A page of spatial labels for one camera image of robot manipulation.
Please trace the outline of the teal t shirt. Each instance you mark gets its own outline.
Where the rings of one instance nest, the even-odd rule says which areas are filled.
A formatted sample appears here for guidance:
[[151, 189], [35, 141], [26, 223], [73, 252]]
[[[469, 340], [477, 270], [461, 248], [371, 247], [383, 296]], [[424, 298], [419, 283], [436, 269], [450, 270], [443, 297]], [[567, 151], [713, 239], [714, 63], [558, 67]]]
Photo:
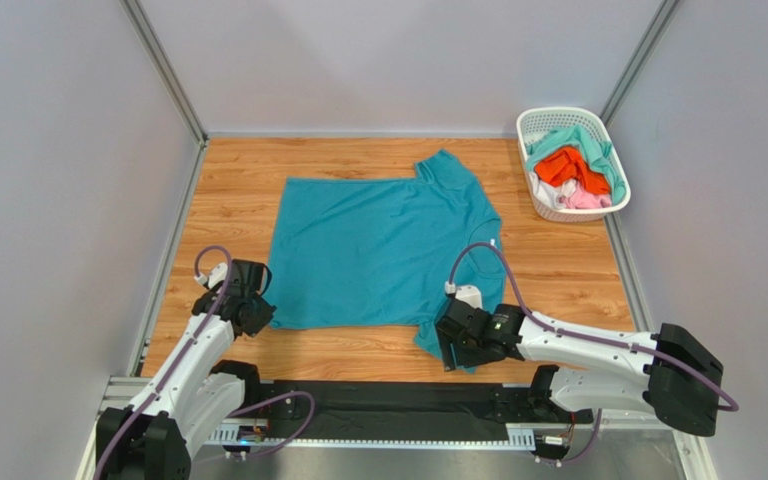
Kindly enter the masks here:
[[289, 178], [281, 197], [266, 300], [275, 329], [413, 326], [433, 356], [444, 286], [503, 300], [502, 220], [478, 178], [440, 151], [410, 178]]

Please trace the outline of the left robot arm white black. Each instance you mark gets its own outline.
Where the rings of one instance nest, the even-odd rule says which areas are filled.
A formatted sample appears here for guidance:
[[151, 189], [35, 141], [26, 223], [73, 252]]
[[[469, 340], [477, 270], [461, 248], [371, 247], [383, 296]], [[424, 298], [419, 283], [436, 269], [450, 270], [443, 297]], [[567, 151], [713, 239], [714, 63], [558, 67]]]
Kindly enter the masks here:
[[234, 259], [195, 280], [205, 291], [192, 305], [178, 343], [148, 384], [123, 408], [108, 407], [95, 427], [96, 479], [187, 479], [209, 436], [243, 406], [255, 366], [223, 355], [273, 319], [263, 297], [272, 280], [261, 262]]

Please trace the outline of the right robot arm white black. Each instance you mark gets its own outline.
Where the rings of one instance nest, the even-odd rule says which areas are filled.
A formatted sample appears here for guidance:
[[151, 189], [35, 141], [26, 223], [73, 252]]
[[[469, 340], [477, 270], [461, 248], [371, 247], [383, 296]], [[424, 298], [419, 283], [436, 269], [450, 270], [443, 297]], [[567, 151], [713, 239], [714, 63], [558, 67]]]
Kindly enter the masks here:
[[566, 411], [626, 410], [699, 437], [736, 406], [721, 387], [722, 362], [691, 332], [623, 332], [565, 322], [517, 305], [492, 312], [450, 298], [435, 322], [448, 370], [506, 359], [549, 362], [541, 397]]

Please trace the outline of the white shirt in basket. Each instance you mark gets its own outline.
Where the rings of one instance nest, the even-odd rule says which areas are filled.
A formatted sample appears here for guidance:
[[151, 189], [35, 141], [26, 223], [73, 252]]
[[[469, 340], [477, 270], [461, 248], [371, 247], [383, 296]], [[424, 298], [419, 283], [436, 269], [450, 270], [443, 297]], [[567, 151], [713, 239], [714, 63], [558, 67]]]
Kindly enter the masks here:
[[533, 171], [528, 171], [527, 174], [532, 196], [553, 210], [565, 209], [565, 201], [576, 191], [578, 186], [576, 179], [570, 179], [563, 182], [560, 186], [554, 187], [541, 180]]

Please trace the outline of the pink shirt in basket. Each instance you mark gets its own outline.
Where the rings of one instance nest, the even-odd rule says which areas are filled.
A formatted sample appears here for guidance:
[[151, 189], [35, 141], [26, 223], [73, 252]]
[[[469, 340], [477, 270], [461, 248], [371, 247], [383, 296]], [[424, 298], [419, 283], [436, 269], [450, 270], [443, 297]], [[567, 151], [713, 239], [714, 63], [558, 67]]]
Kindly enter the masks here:
[[560, 199], [565, 208], [574, 210], [595, 210], [609, 208], [613, 205], [609, 194], [594, 194], [579, 184], [564, 193]]

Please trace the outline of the orange shirt in basket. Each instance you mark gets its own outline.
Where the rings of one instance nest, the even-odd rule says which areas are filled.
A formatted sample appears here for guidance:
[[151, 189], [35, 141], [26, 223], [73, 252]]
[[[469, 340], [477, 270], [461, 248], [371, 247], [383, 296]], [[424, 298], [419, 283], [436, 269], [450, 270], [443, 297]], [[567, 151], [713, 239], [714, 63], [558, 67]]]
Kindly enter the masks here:
[[561, 147], [534, 166], [538, 177], [554, 187], [576, 179], [587, 191], [610, 194], [611, 186], [605, 175], [592, 170], [580, 151], [571, 146]]

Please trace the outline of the light teal shirt in basket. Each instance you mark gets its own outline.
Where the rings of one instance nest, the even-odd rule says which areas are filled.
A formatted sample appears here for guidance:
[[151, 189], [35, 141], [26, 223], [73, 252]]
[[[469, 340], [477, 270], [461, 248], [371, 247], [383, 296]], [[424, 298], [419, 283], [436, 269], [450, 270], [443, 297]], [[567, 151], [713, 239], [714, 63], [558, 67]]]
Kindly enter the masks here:
[[605, 175], [611, 186], [612, 206], [618, 205], [628, 193], [627, 182], [620, 168], [612, 160], [614, 145], [608, 140], [592, 137], [582, 125], [559, 127], [549, 130], [537, 140], [527, 143], [526, 169], [534, 172], [534, 166], [561, 147], [571, 146], [580, 151], [589, 167]]

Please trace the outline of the white plastic laundry basket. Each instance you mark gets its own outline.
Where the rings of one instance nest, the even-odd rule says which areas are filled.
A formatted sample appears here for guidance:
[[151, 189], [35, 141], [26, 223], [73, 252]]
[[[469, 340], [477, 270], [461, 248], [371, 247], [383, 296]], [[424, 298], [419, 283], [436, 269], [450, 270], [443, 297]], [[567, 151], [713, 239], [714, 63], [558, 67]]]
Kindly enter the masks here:
[[550, 221], [599, 220], [631, 199], [618, 154], [596, 114], [576, 107], [542, 107], [521, 113], [518, 145], [530, 197]]

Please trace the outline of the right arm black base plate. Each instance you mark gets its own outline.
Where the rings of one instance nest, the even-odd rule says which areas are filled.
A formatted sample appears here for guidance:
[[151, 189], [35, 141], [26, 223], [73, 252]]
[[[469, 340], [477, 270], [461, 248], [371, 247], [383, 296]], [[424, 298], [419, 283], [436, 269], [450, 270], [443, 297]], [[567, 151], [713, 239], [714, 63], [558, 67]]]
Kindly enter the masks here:
[[575, 412], [555, 405], [548, 396], [532, 394], [526, 386], [496, 386], [491, 389], [492, 418], [498, 423], [584, 424], [594, 423], [593, 410]]

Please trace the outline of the aluminium front rail frame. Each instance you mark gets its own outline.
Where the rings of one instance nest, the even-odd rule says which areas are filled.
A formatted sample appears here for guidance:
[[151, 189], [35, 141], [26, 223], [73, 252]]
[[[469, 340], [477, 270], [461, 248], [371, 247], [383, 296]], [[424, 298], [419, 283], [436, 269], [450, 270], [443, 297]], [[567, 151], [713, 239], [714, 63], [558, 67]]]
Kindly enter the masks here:
[[[126, 404], [151, 382], [150, 378], [119, 376], [111, 377], [107, 383], [101, 410]], [[526, 452], [534, 444], [535, 433], [551, 428], [549, 424], [507, 423], [506, 436], [492, 441], [422, 441], [422, 440], [322, 440], [297, 439], [288, 444], [289, 448], [325, 449], [372, 449], [372, 450], [430, 450], [454, 452]], [[622, 432], [651, 433], [666, 432], [680, 454], [680, 470], [689, 479], [715, 479], [717, 474], [711, 465], [711, 458], [705, 441], [659, 424], [654, 417], [624, 411], [607, 411], [600, 422], [599, 434], [606, 439], [609, 434]]]

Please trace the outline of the right corner aluminium post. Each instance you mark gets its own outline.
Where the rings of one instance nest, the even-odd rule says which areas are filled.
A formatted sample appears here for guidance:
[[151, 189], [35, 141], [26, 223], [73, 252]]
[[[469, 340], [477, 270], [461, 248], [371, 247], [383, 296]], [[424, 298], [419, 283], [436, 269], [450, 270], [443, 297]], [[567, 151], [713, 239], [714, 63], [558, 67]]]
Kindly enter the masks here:
[[606, 126], [613, 122], [620, 111], [681, 5], [680, 0], [662, 0], [659, 3], [600, 112], [600, 118]]

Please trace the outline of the corner aluminium post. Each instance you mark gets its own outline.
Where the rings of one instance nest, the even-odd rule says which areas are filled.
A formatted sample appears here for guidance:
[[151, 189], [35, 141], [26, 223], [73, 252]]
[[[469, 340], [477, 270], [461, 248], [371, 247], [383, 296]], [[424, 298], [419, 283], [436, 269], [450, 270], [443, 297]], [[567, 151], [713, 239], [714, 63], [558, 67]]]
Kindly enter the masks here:
[[121, 0], [120, 4], [130, 19], [190, 135], [197, 145], [203, 147], [208, 141], [208, 133], [195, 112], [194, 106], [186, 94], [142, 2], [139, 0]]
[[662, 0], [659, 3], [600, 112], [600, 118], [606, 126], [613, 122], [620, 111], [681, 5], [680, 0]]

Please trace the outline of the left corner aluminium post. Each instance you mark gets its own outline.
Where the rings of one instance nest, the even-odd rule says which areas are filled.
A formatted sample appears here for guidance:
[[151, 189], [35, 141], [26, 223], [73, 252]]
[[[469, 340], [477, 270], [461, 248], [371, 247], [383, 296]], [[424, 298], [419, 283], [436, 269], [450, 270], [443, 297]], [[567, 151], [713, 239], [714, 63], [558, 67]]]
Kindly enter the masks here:
[[121, 0], [120, 4], [130, 19], [190, 135], [197, 145], [203, 147], [208, 141], [208, 133], [195, 112], [194, 106], [186, 94], [142, 2], [139, 0]]

